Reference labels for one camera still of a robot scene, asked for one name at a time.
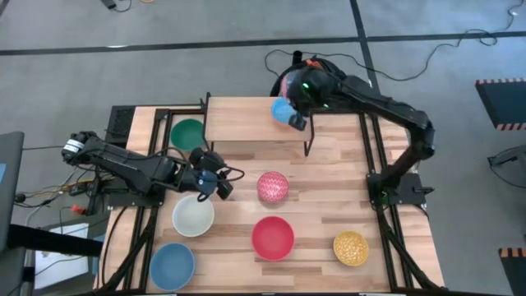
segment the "bowl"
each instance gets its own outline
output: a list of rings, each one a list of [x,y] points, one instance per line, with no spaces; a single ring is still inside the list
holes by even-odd
[[[283,260],[294,247],[293,228],[283,218],[265,217],[252,230],[252,247],[265,260]]]
[[[173,227],[181,235],[194,238],[204,234],[214,223],[214,206],[207,199],[197,201],[197,194],[184,197],[175,205],[172,213]]]
[[[184,119],[170,133],[172,144],[184,151],[191,151],[205,142],[203,140],[203,123],[195,119]]]
[[[356,231],[343,231],[333,242],[338,260],[346,266],[360,266],[369,257],[367,240]]]
[[[191,250],[182,243],[162,246],[150,263],[150,278],[164,291],[179,290],[190,282],[196,269]]]
[[[288,181],[278,172],[263,173],[257,180],[257,196],[266,202],[280,202],[288,194]]]

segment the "paper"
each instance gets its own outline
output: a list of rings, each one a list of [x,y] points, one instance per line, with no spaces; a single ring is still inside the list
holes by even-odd
[[[87,238],[88,237],[88,226],[87,223],[75,224],[69,226],[63,226],[62,232],[64,234],[75,231],[71,236],[76,236],[78,238]],[[50,232],[60,234],[60,227],[56,229],[49,230]],[[79,258],[78,255],[64,255],[56,252],[42,252],[37,251],[35,253],[35,289],[42,289],[50,286],[51,284],[56,284],[61,281],[70,279],[72,277],[83,275],[88,272],[88,257],[82,257],[72,261],[62,261],[53,266],[53,263],[65,260],[65,259],[75,259]]]

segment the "gray carpet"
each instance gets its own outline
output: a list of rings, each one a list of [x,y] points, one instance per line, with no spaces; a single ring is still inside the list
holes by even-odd
[[[165,44],[247,39],[356,36],[348,1],[175,1],[108,11],[97,0],[11,0],[0,17],[0,49],[49,49],[121,44]],[[374,35],[462,33],[505,26],[517,1],[358,1],[365,31]],[[125,7],[127,1],[119,2]],[[526,7],[512,30],[526,30]],[[397,77],[422,69],[437,41],[369,43],[374,66]],[[0,57],[0,132],[22,130],[25,146],[61,145],[72,132],[103,134],[115,104],[197,102],[214,95],[267,95],[274,82],[263,57],[271,49],[350,53],[362,62],[358,43],[181,49],[128,53],[75,53]],[[524,38],[500,39],[495,47],[466,40],[442,48],[429,70],[408,82],[379,75],[385,95],[428,112],[437,135],[436,156],[420,165],[431,228],[445,283],[451,289],[511,294],[497,249],[523,247],[524,190],[491,174],[486,157],[524,143],[523,132],[498,132],[473,86],[476,79],[524,76]],[[347,58],[333,59],[347,73],[366,73]],[[290,58],[270,57],[283,71]],[[61,182],[71,170],[59,150],[24,153],[20,190]],[[502,173],[526,185],[510,165]],[[58,209],[83,204],[64,198],[43,209],[32,225],[58,222]],[[17,209],[14,223],[26,210]],[[67,220],[74,218],[65,214]]]

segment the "blue bowl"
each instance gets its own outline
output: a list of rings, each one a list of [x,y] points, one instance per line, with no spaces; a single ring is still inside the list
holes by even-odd
[[[190,249],[181,243],[162,246],[150,264],[150,277],[157,288],[179,290],[190,282],[196,269],[196,259]]]

